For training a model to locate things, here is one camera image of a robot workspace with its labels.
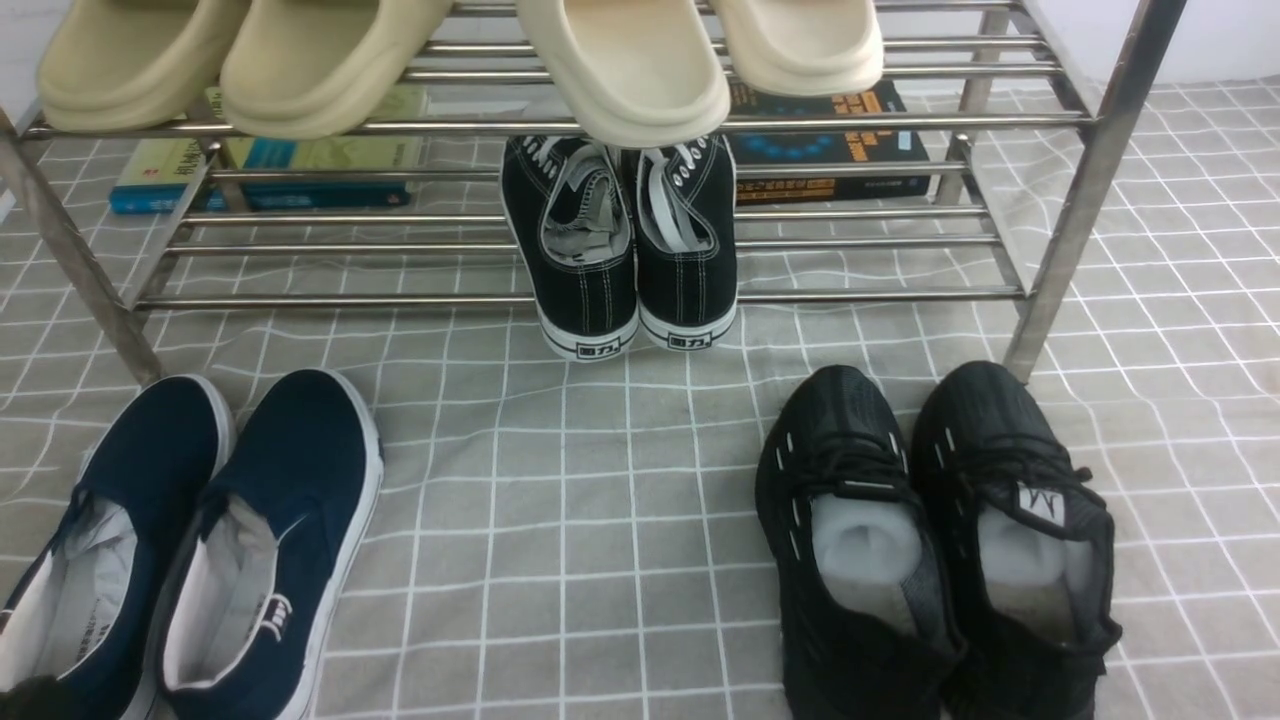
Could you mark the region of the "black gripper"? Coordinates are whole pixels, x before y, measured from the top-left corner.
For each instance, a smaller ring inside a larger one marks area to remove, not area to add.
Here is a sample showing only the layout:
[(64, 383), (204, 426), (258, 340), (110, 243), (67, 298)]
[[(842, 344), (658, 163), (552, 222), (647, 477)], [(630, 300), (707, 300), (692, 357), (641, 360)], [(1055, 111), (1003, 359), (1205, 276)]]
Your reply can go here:
[(63, 719), (63, 688), (54, 676), (32, 676), (1, 693), (1, 719)]

